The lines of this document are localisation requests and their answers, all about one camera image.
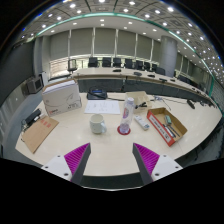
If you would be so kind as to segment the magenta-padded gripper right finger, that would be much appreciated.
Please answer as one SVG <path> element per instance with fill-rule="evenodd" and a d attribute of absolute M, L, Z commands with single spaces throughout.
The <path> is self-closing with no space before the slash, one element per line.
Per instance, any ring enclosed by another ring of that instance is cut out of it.
<path fill-rule="evenodd" d="M 136 159 L 144 185 L 182 169 L 182 167 L 168 155 L 159 155 L 137 143 L 133 144 L 132 153 Z"/>

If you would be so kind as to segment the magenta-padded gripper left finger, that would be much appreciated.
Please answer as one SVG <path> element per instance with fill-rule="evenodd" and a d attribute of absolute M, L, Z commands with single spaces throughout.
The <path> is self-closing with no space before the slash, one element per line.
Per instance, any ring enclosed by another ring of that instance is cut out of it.
<path fill-rule="evenodd" d="M 87 143 L 66 155 L 55 156 L 47 164 L 43 165 L 42 169 L 79 185 L 90 154 L 91 145 Z"/>

